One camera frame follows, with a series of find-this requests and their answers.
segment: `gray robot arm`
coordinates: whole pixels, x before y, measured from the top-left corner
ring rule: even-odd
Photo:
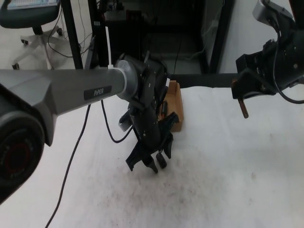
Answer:
[[[127,61],[118,68],[99,70],[1,71],[2,90],[38,111],[46,129],[46,143],[53,142],[56,117],[113,95],[128,100],[137,92],[135,68]]]
[[[57,116],[118,95],[131,100],[138,73],[128,61],[114,69],[0,71],[0,204],[33,173]]]

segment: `white table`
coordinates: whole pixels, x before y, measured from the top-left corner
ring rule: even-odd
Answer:
[[[304,96],[293,89],[294,96]],[[134,134],[112,143],[100,103],[94,104],[50,227],[300,228],[304,226],[303,105],[280,96],[246,101],[242,117],[229,89],[182,90],[185,121],[172,159],[156,175],[125,163]],[[127,103],[105,100],[109,124]],[[59,196],[86,109],[59,117],[55,139],[30,179],[0,206],[3,228],[41,228]]]

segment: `electrical wire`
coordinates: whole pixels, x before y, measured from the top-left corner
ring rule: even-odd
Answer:
[[[60,202],[61,202],[61,199],[62,199],[62,195],[63,195],[63,190],[64,190],[64,188],[65,188],[65,184],[66,184],[66,180],[67,180],[67,175],[68,175],[68,172],[69,172],[69,170],[70,170],[70,167],[71,167],[71,163],[72,163],[73,157],[74,157],[74,155],[75,155],[75,152],[76,152],[76,150],[77,150],[77,147],[78,147],[78,145],[79,145],[79,142],[80,142],[80,140],[81,140],[81,138],[82,138],[82,135],[84,134],[85,129],[86,129],[86,122],[87,122],[87,119],[88,119],[88,116],[89,116],[90,108],[91,108],[91,105],[89,105],[89,106],[87,107],[86,114],[85,114],[85,122],[84,122],[84,125],[83,125],[83,127],[82,127],[81,133],[80,133],[80,135],[79,135],[79,138],[78,138],[78,140],[77,140],[77,142],[76,142],[76,145],[75,145],[75,147],[74,147],[73,153],[72,153],[72,155],[71,155],[70,161],[69,161],[69,163],[68,163],[68,165],[67,165],[67,168],[66,168],[66,174],[65,174],[65,177],[64,177],[63,182],[62,182],[62,186],[61,186],[61,190],[60,190],[60,195],[59,195],[58,203],[57,203],[57,205],[56,205],[56,208],[55,208],[55,210],[54,210],[54,212],[53,212],[51,218],[50,218],[49,221],[47,222],[46,228],[48,228],[48,226],[51,224],[51,222],[52,222],[52,220],[53,220],[54,216],[56,215],[56,212],[57,212],[57,210],[58,210],[58,208],[59,208],[59,205],[60,205]]]
[[[281,35],[280,35],[280,31],[277,30],[277,46],[276,46],[276,51],[275,51],[275,59],[274,59],[274,69],[273,69],[273,80],[274,80],[274,84],[275,84],[275,88],[277,89],[278,93],[288,102],[296,104],[296,105],[301,105],[304,104],[304,100],[301,101],[296,101],[293,100],[291,98],[289,98],[288,96],[286,96],[282,90],[279,88],[277,82],[276,82],[276,59],[277,59],[277,54],[279,52],[279,48],[280,48],[280,40],[281,40]]]
[[[86,30],[85,30],[85,26],[84,26],[84,21],[82,20],[82,15],[81,15],[81,6],[80,6],[80,1],[78,0],[78,5],[79,5],[79,13],[80,13],[80,19],[81,19],[81,23],[82,23],[82,27],[84,28],[84,37],[86,37]],[[84,39],[84,46],[82,48],[82,56],[81,56],[81,59],[83,58],[84,56],[84,49],[85,49],[85,45],[86,45],[86,39]]]
[[[121,140],[115,140],[112,136],[112,133],[111,133],[111,130],[110,130],[110,127],[109,127],[109,123],[108,123],[108,118],[106,117],[106,113],[105,113],[105,106],[104,106],[104,101],[102,100],[101,101],[101,106],[103,108],[103,113],[104,113],[104,120],[105,120],[105,125],[106,125],[106,128],[108,129],[108,132],[109,132],[109,135],[110,135],[110,138],[112,139],[112,141],[114,143],[121,143],[122,141],[124,141],[128,136],[129,134],[131,133],[131,131],[133,130],[133,127],[130,128],[130,130],[128,131],[128,133],[124,136],[124,138],[122,138]]]
[[[64,56],[64,57],[67,57],[67,58],[73,58],[73,56],[67,56],[67,55],[64,55],[64,54],[62,54],[62,53],[60,53],[59,51],[57,51],[57,50],[55,50],[51,45],[50,45],[50,43],[49,43],[49,39],[50,39],[50,37],[51,37],[51,34],[54,32],[54,30],[55,30],[55,28],[56,28],[56,26],[57,26],[57,24],[58,24],[58,22],[59,22],[59,20],[60,20],[60,18],[62,17],[62,8],[61,8],[61,11],[60,11],[60,14],[59,14],[59,17],[58,17],[58,19],[57,19],[57,21],[56,21],[56,24],[55,24],[55,26],[53,27],[53,29],[52,29],[52,32],[49,34],[49,36],[48,36],[48,38],[47,38],[47,44],[48,44],[48,46],[53,50],[53,51],[55,51],[56,53],[58,53],[58,54],[60,54],[61,56]],[[85,40],[91,35],[92,33],[90,33],[80,44],[82,44],[82,43],[84,43],[85,42]],[[84,54],[89,48],[90,48],[90,45],[89,45],[89,47],[86,49],[86,50],[84,50],[83,52],[81,52],[80,54],[82,55],[82,54]]]
[[[179,54],[180,54],[180,51],[181,51],[181,49],[180,49],[181,48],[181,43],[182,43],[182,34],[180,36],[180,46],[179,46],[179,50],[178,50],[177,55],[176,55],[173,74],[175,74],[177,59],[179,58]]]

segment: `cardboard box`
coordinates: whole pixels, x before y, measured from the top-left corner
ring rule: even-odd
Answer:
[[[176,81],[170,81],[168,92],[165,97],[165,101],[168,102],[168,113],[175,112],[179,116],[179,123],[176,123],[173,127],[171,132],[180,132],[182,128],[182,123],[184,121],[184,110],[182,106],[182,99],[181,99],[181,87],[180,84]]]

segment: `chair base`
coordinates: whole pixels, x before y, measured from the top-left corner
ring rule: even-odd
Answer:
[[[44,58],[46,59],[47,67],[49,70],[53,70],[53,66],[50,62],[48,51],[47,51],[47,44],[48,42],[51,44],[57,44],[57,43],[63,43],[67,44],[67,40],[58,39],[56,37],[53,37],[55,33],[58,33],[60,36],[62,36],[62,29],[59,28],[59,26],[56,26],[55,29],[52,29],[50,31],[44,32],[42,35],[33,35],[33,36],[21,36],[21,42],[24,45],[28,45],[26,50],[17,58],[15,58],[12,62],[13,69],[19,70],[19,62],[29,56],[31,53],[34,52],[34,50],[40,46],[43,50]]]

